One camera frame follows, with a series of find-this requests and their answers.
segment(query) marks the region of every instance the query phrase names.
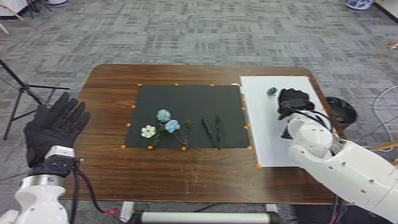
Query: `gray carpet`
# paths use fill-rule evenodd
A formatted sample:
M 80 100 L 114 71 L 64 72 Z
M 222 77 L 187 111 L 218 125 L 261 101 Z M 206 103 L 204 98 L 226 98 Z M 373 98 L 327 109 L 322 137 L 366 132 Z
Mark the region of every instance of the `gray carpet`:
M 302 66 L 314 73 L 325 95 L 341 97 L 357 108 L 359 120 L 346 130 L 348 138 L 357 140 L 380 124 L 373 100 L 398 84 L 398 52 L 384 45 L 398 40 L 398 27 L 375 8 L 354 12 L 343 3 L 73 0 L 53 12 L 43 10 L 34 19 L 27 14 L 23 22 L 2 21 L 11 35 L 0 33 L 0 57 L 27 82 L 71 87 L 75 96 L 92 67 L 105 63 Z M 11 81 L 2 71 L 0 77 Z M 396 93 L 391 91 L 380 100 L 384 120 L 398 115 Z M 0 82 L 2 124 L 14 97 L 16 90 Z M 19 111 L 32 108 L 25 98 Z M 30 119 L 16 122 L 9 140 L 0 141 L 0 178 L 27 170 L 21 129 Z M 398 120 L 389 123 L 394 137 L 396 124 Z M 387 141 L 380 128 L 361 144 L 371 146 Z M 396 158 L 394 151 L 380 154 L 389 160 Z M 0 213 L 16 207 L 18 182 L 19 178 L 0 182 Z M 94 211 L 85 214 L 82 223 L 99 223 L 96 216 Z

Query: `white flower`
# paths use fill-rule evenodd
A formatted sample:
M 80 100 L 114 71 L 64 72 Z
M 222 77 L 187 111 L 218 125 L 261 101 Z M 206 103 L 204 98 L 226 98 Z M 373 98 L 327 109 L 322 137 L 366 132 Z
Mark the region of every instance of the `white flower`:
M 151 126 L 151 125 L 147 125 L 142 129 L 140 129 L 140 136 L 144 137 L 144 138 L 151 138 L 153 137 L 153 135 L 156 134 L 156 128 Z

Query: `flower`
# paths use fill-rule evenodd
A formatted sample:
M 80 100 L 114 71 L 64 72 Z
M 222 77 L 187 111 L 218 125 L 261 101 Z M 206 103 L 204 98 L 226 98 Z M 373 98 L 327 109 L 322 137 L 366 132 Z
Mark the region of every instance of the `flower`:
M 169 133 L 172 133 L 178 129 L 179 129 L 178 121 L 176 120 L 171 120 L 165 123 L 165 130 L 169 131 Z
M 146 138 L 151 138 L 153 135 L 156 134 L 156 128 L 147 125 L 142 129 L 140 129 L 140 136 L 146 137 Z
M 158 121 L 167 122 L 171 120 L 171 112 L 167 110 L 160 110 L 156 118 Z

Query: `wooden table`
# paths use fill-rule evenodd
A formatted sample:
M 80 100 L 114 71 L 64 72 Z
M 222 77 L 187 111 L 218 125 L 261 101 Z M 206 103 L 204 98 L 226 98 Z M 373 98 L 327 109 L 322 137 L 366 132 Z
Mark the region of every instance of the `wooden table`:
M 121 148 L 139 84 L 226 85 L 240 82 L 242 75 L 309 76 L 329 110 L 313 74 L 300 67 L 99 65 L 94 68 L 80 94 L 92 119 L 75 149 L 78 157 L 85 159 L 82 169 L 99 200 L 288 204 L 332 202 L 332 193 L 302 169 L 256 168 L 254 150 Z M 67 189 L 73 189 L 73 181 L 67 181 Z M 80 195 L 89 200 L 87 189 Z

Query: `white sheet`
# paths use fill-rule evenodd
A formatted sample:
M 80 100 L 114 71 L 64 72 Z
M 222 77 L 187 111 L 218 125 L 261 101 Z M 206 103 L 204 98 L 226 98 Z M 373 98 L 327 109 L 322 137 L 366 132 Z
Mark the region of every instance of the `white sheet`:
M 275 87 L 275 96 L 266 95 Z M 252 124 L 252 141 L 258 155 L 258 164 L 263 167 L 297 166 L 288 157 L 290 139 L 281 138 L 286 129 L 286 119 L 277 120 L 277 96 L 282 89 L 297 89 L 309 94 L 314 110 L 322 113 L 323 106 L 306 76 L 242 76 L 242 91 L 245 95 L 249 122 Z

